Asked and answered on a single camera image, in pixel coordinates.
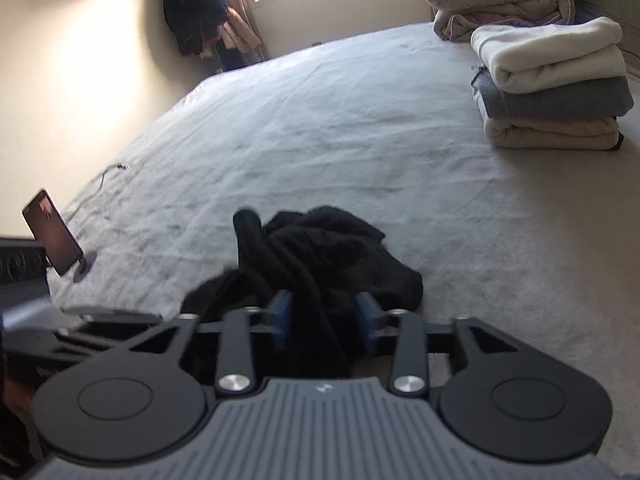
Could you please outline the smartphone on stand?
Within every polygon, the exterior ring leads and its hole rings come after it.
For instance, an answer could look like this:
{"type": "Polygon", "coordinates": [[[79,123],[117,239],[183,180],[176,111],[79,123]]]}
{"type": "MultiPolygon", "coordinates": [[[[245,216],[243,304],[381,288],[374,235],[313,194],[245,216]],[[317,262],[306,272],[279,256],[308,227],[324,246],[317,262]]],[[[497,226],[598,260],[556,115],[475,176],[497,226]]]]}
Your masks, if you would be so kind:
{"type": "Polygon", "coordinates": [[[96,261],[96,252],[84,252],[48,192],[44,188],[40,190],[22,214],[55,272],[63,276],[74,269],[73,282],[80,283],[96,261]]]}

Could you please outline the black garment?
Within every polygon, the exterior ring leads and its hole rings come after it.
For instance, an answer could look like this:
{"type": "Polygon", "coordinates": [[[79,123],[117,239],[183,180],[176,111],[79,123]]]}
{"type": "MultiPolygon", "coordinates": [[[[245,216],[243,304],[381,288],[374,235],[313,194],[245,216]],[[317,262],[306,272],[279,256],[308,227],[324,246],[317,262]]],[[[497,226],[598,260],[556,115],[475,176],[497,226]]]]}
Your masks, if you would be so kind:
{"type": "Polygon", "coordinates": [[[233,216],[238,264],[183,299],[181,309],[217,322],[244,307],[292,295],[291,333],[281,365],[291,377],[346,376],[360,357],[355,297],[384,310],[418,310],[422,276],[383,245],[384,233],[340,208],[280,211],[268,223],[250,209],[233,216]]]}

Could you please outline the grey folded garment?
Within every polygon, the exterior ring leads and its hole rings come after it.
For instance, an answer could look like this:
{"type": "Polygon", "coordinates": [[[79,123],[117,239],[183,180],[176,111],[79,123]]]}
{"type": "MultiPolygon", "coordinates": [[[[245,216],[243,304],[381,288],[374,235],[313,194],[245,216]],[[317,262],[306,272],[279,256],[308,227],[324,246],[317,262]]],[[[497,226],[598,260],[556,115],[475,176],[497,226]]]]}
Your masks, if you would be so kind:
{"type": "Polygon", "coordinates": [[[500,90],[487,68],[480,68],[471,86],[492,119],[539,119],[576,122],[622,117],[634,107],[626,77],[593,79],[547,90],[514,94],[500,90]]]}

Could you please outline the grey bed sheet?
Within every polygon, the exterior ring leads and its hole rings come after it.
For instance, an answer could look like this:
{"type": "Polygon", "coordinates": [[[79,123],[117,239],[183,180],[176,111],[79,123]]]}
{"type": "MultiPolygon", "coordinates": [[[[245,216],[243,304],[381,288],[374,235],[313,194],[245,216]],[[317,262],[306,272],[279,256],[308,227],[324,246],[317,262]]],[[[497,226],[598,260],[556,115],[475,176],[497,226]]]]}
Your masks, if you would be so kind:
{"type": "Polygon", "coordinates": [[[428,318],[481,318],[596,378],[602,460],[637,471],[639,115],[616,152],[497,150],[476,66],[416,24],[207,79],[68,206],[98,258],[50,277],[54,303],[173,316],[235,263],[238,209],[342,208],[421,273],[428,318]]]}

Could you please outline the beige folded garment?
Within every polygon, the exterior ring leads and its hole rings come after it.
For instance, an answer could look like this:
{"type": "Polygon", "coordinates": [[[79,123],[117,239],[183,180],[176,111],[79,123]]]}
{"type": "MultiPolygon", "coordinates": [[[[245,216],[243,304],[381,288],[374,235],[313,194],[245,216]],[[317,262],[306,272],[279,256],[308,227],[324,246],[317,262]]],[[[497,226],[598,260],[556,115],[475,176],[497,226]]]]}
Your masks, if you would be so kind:
{"type": "Polygon", "coordinates": [[[483,122],[485,136],[497,148],[607,151],[620,142],[614,118],[549,122],[485,117],[483,122]]]}

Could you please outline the dark hanging clothes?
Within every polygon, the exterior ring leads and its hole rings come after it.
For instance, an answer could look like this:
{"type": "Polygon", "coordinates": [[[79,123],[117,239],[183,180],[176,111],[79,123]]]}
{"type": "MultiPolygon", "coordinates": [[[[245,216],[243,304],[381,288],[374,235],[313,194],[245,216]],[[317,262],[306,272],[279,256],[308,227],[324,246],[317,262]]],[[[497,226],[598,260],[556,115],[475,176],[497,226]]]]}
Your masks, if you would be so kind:
{"type": "Polygon", "coordinates": [[[216,74],[265,61],[246,0],[163,0],[163,10],[180,53],[209,60],[216,74]]]}

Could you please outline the white folded garment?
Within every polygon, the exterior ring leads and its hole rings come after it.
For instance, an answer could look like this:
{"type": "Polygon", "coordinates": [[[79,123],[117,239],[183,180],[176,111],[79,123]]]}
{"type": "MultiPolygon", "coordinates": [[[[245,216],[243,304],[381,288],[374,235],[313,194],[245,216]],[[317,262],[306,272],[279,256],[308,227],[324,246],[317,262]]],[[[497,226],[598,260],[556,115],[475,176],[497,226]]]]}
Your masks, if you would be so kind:
{"type": "Polygon", "coordinates": [[[529,28],[484,25],[472,33],[471,47],[498,89],[529,94],[624,76],[622,37],[620,24],[609,18],[529,28]]]}

